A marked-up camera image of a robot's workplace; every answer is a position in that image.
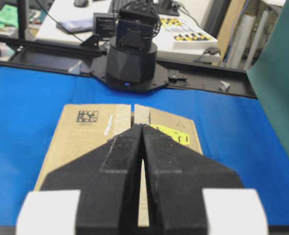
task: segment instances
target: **yellow label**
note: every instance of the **yellow label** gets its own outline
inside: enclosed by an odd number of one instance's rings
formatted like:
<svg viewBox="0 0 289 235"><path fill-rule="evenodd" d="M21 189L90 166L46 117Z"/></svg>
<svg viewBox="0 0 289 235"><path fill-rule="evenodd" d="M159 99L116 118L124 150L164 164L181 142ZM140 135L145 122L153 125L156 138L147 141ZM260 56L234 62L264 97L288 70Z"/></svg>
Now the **yellow label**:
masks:
<svg viewBox="0 0 289 235"><path fill-rule="evenodd" d="M174 141L177 141L178 143L181 143L183 145L189 145L190 144L190 135L183 133L181 131L177 131L175 129L169 128L167 126L162 125L150 125L151 127L160 130L164 134L170 136L173 138Z"/></svg>

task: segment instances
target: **green board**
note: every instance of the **green board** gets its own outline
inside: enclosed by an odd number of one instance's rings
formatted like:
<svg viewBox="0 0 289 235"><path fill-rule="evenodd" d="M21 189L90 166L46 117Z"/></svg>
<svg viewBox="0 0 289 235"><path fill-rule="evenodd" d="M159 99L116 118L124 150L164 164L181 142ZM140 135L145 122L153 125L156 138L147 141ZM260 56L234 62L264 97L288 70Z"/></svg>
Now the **green board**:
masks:
<svg viewBox="0 0 289 235"><path fill-rule="evenodd" d="M247 74L289 156L289 0L266 48Z"/></svg>

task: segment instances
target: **computer mouse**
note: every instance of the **computer mouse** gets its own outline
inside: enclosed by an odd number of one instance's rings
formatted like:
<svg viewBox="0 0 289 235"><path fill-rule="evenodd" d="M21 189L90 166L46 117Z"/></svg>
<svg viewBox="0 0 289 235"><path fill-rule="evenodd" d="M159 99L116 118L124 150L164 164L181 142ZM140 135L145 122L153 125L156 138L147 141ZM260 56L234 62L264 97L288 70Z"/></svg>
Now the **computer mouse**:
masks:
<svg viewBox="0 0 289 235"><path fill-rule="evenodd" d="M75 0L74 1L74 6L77 7L86 7L88 5L89 1L88 0Z"/></svg>

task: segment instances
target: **blue cloth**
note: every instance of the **blue cloth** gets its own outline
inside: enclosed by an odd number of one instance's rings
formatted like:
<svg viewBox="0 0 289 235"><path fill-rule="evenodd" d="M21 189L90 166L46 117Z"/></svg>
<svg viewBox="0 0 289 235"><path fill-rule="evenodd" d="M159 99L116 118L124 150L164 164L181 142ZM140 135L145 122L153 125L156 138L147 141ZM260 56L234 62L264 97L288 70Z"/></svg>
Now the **blue cloth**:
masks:
<svg viewBox="0 0 289 235"><path fill-rule="evenodd" d="M289 225L289 159L254 99L113 91L93 78L0 67L0 226L14 226L67 103L142 104L194 120L204 154L256 188L270 225Z"/></svg>

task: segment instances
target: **black mounting plate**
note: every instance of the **black mounting plate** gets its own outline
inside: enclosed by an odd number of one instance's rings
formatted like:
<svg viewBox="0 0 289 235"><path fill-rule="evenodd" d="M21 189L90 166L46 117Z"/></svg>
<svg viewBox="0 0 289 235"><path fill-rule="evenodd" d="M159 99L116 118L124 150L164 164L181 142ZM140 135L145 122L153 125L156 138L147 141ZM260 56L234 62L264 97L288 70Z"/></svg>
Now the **black mounting plate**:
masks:
<svg viewBox="0 0 289 235"><path fill-rule="evenodd" d="M148 91L167 86L169 83L168 70L159 64L156 64L153 79L142 83L122 82L108 78L106 76L106 64L106 55L94 58L90 70L91 74L109 87L120 91L146 93Z"/></svg>

